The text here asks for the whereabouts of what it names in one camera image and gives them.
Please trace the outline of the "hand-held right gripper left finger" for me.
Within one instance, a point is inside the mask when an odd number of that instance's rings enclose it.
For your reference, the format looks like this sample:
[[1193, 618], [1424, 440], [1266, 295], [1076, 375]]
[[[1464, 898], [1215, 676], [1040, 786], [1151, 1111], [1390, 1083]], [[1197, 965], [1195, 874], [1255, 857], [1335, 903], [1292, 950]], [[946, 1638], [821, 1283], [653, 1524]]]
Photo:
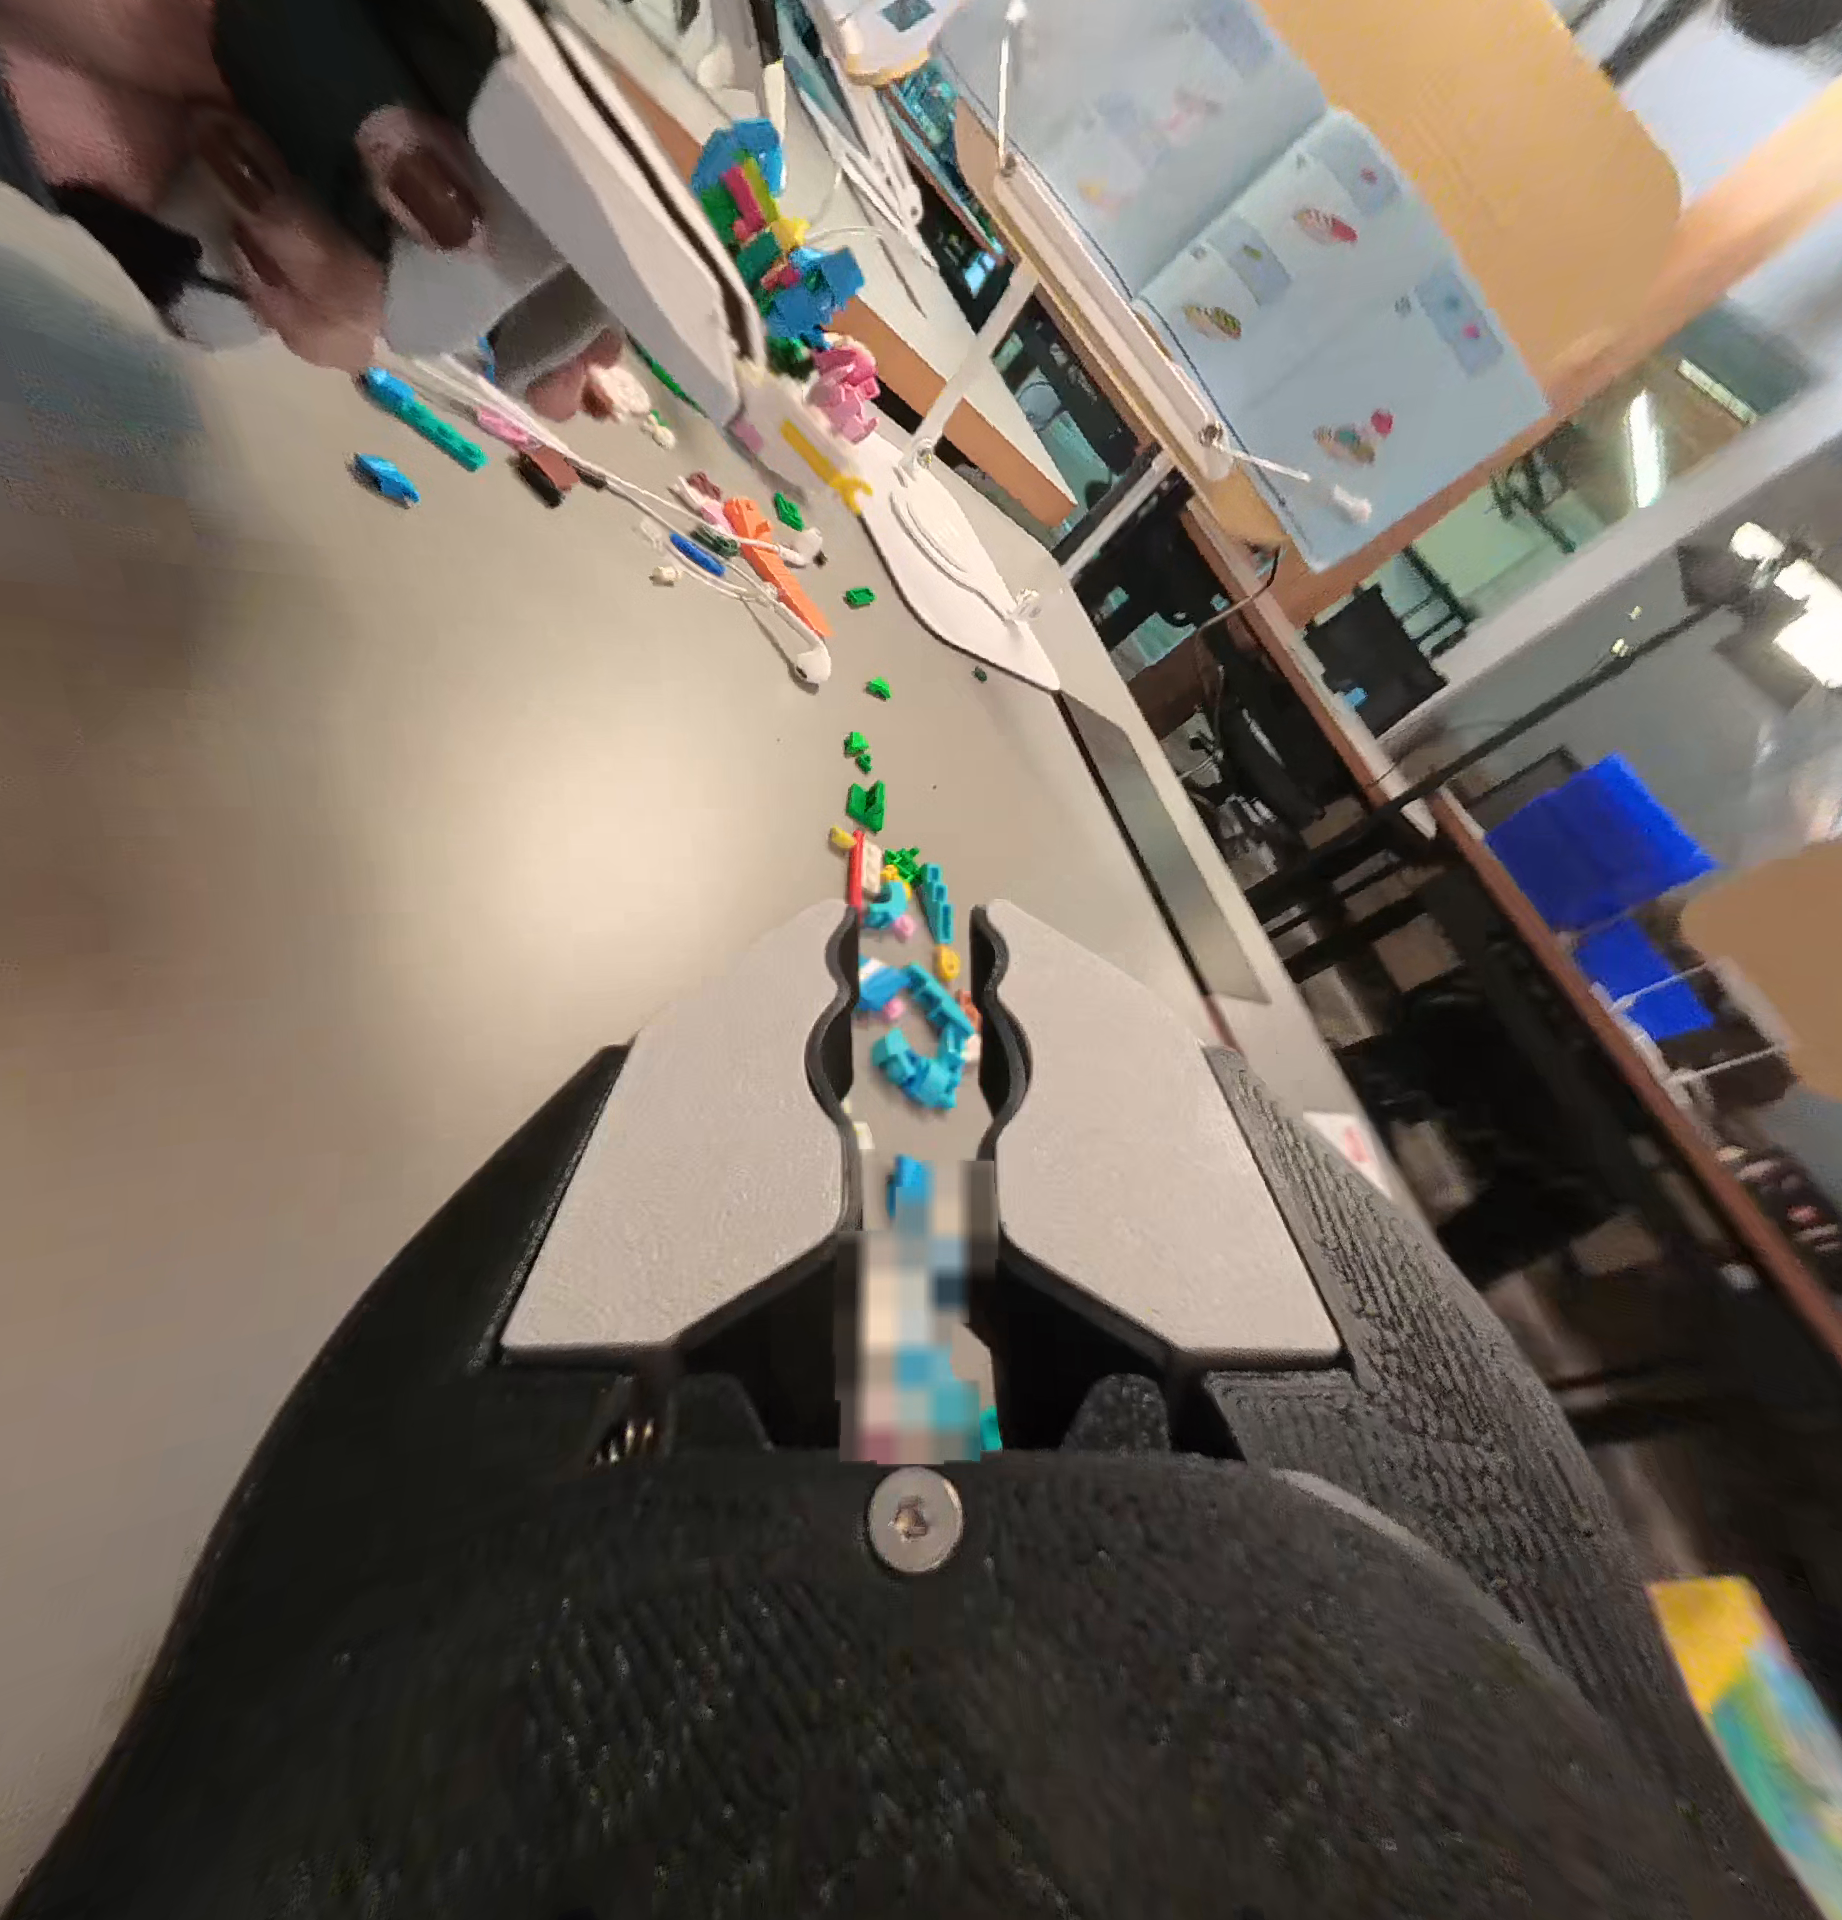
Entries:
[[822, 900], [669, 1003], [621, 1072], [500, 1337], [518, 1365], [646, 1362], [845, 1230], [856, 1152], [821, 1047], [852, 935]]

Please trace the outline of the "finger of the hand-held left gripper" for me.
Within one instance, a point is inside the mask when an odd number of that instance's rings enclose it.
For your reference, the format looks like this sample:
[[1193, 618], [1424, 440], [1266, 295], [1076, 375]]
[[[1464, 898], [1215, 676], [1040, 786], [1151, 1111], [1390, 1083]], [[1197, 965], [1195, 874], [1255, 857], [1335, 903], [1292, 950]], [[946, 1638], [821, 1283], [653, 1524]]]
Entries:
[[469, 109], [470, 150], [695, 409], [735, 426], [768, 371], [766, 330], [688, 177], [567, 12], [479, 8], [496, 55]]

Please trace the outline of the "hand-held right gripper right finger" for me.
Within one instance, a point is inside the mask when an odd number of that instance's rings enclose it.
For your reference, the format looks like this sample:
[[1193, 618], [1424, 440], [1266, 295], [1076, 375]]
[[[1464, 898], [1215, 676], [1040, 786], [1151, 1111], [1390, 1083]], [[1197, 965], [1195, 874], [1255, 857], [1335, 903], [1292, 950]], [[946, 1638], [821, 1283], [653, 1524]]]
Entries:
[[1014, 903], [982, 929], [1004, 1253], [1182, 1371], [1336, 1362], [1336, 1319], [1197, 1031]]

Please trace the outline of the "pile of lego pieces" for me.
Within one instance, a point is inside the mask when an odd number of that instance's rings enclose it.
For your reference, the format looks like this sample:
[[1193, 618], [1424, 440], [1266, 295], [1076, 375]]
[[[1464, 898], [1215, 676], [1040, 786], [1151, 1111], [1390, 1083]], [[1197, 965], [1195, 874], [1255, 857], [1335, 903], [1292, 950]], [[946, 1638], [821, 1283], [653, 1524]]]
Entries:
[[[846, 868], [855, 825], [829, 846]], [[864, 905], [856, 915], [856, 1019], [870, 1029], [868, 1066], [913, 1112], [951, 1116], [979, 1079], [982, 1015], [959, 942], [962, 923], [939, 864], [913, 849], [886, 853], [866, 835]]]

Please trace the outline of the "lego flower model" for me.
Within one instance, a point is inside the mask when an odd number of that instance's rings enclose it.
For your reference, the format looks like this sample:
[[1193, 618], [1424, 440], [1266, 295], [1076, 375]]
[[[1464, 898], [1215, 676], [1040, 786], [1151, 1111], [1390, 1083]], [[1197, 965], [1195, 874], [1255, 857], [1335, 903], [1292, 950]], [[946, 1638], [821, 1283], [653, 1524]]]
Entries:
[[710, 135], [691, 187], [752, 297], [764, 330], [764, 364], [800, 385], [816, 421], [849, 447], [880, 431], [874, 353], [838, 329], [861, 299], [852, 251], [810, 239], [785, 207], [786, 148], [777, 127], [748, 116]]

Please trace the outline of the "long teal lego piece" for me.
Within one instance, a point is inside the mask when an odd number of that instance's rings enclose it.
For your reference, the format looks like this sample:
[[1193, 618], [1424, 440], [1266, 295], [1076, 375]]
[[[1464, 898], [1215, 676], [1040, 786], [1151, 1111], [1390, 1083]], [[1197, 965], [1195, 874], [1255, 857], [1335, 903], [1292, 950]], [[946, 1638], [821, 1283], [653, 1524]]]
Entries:
[[436, 412], [421, 392], [400, 375], [380, 367], [369, 367], [359, 376], [361, 392], [380, 412], [403, 422], [426, 445], [446, 454], [459, 468], [480, 472], [489, 467], [489, 454], [480, 443], [464, 435], [453, 421]]

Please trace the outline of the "yellow lego wrench piece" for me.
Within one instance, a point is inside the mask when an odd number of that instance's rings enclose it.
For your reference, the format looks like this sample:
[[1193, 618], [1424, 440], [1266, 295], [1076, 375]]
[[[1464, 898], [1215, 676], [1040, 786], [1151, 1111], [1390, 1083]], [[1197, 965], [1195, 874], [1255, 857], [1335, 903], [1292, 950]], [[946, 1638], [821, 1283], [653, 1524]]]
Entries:
[[810, 439], [810, 435], [792, 421], [785, 422], [778, 435], [795, 460], [808, 468], [812, 478], [832, 492], [850, 517], [862, 519], [866, 514], [866, 502], [876, 490], [864, 472], [846, 458], [838, 458], [827, 443]]

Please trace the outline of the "orange brick separator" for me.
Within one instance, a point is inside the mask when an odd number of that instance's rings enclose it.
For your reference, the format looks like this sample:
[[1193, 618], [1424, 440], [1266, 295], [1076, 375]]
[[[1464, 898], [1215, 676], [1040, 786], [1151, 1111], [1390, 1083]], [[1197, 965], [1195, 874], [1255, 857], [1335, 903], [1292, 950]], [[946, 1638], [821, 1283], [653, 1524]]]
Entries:
[[771, 588], [778, 604], [812, 637], [827, 642], [834, 628], [821, 607], [800, 584], [803, 568], [790, 563], [774, 521], [759, 500], [746, 494], [727, 494], [721, 500], [727, 532], [740, 547], [744, 564]]

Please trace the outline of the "blue bin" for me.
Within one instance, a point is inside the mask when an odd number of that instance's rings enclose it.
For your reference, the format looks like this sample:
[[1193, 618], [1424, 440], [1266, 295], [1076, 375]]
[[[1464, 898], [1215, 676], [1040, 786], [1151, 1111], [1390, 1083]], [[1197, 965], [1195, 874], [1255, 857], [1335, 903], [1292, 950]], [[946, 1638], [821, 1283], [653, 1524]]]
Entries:
[[1678, 967], [1632, 917], [1576, 935], [1572, 958], [1612, 1015], [1652, 1044], [1718, 1029], [1690, 971]]

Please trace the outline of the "stack of blue bins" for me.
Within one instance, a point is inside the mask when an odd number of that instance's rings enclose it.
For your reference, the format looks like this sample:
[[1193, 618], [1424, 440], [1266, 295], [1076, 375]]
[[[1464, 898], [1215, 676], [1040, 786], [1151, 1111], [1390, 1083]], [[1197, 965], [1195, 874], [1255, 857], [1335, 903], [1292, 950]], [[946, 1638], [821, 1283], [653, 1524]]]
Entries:
[[1557, 935], [1580, 935], [1718, 873], [1623, 755], [1530, 799], [1484, 845]]

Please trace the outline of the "open instruction booklet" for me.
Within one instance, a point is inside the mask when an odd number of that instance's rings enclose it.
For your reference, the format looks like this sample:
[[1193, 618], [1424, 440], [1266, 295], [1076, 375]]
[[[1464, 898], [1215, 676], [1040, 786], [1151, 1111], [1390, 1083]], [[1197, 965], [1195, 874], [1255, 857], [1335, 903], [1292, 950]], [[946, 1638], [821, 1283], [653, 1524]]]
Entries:
[[1004, 4], [1007, 140], [1322, 571], [1546, 394], [1383, 140], [1264, 4]]

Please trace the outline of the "yellow cardboard box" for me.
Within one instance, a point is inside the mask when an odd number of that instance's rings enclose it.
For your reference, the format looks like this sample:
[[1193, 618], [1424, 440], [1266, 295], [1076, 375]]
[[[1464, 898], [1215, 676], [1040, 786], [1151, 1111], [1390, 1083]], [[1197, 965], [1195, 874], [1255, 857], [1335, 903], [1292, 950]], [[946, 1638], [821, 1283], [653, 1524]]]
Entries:
[[1724, 1769], [1812, 1909], [1842, 1919], [1842, 1733], [1743, 1576], [1647, 1586]]

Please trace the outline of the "open instruction book on stand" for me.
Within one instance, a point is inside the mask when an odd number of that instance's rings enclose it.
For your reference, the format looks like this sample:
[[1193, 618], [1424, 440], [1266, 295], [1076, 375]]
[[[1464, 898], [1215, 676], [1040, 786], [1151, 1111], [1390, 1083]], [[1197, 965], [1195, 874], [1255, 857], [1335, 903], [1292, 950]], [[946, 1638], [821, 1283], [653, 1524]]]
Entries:
[[[1329, 98], [1374, 132], [1426, 198], [1544, 399], [1546, 415], [1411, 517], [1322, 571], [1285, 535], [1215, 410], [1113, 281], [1035, 166], [1012, 155], [1007, 4], [965, 4], [935, 42], [956, 160], [1040, 291], [1193, 485], [1222, 535], [1352, 584], [1372, 548], [1544, 426], [1569, 375], [1629, 329], [1680, 221], [1675, 165], [1551, 4], [1260, 2]], [[1020, 17], [1027, 4], [1011, 4]]]

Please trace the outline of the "studio light on stand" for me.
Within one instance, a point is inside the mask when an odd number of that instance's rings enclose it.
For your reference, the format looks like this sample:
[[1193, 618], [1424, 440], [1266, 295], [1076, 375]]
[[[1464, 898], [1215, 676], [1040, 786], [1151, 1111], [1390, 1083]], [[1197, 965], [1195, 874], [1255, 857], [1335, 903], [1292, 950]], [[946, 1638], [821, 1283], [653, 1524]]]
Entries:
[[1842, 839], [1842, 582], [1755, 521], [1698, 532], [1383, 745], [1480, 791], [1617, 757], [1724, 868]]

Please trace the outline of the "white wired earphones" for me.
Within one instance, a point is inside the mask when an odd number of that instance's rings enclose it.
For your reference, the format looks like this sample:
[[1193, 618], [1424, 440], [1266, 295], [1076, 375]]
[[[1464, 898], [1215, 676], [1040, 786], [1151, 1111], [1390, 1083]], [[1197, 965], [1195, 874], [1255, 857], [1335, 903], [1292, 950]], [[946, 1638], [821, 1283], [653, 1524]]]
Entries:
[[[649, 492], [646, 488], [599, 464], [597, 460], [575, 453], [569, 445], [551, 445], [553, 453], [560, 454], [575, 468], [579, 480], [587, 488], [629, 504], [630, 508], [638, 510], [649, 525], [659, 528], [660, 535], [656, 544], [663, 548], [663, 552], [672, 555], [674, 563], [680, 564], [692, 578], [701, 580], [707, 588], [715, 591], [723, 598], [740, 604], [748, 613], [768, 621], [773, 624], [773, 642], [777, 651], [783, 655], [785, 664], [803, 687], [818, 690], [830, 684], [834, 676], [832, 637], [829, 640], [821, 640], [818, 637], [808, 634], [790, 617], [790, 613], [780, 607], [777, 594], [744, 563], [743, 548], [730, 536], [728, 527], [701, 514], [688, 517], [682, 512], [682, 504], [678, 500], [671, 500], [659, 492]], [[727, 580], [710, 580], [696, 572], [695, 567], [686, 564], [671, 547], [671, 532], [686, 535], [688, 539], [721, 555], [727, 564]]]

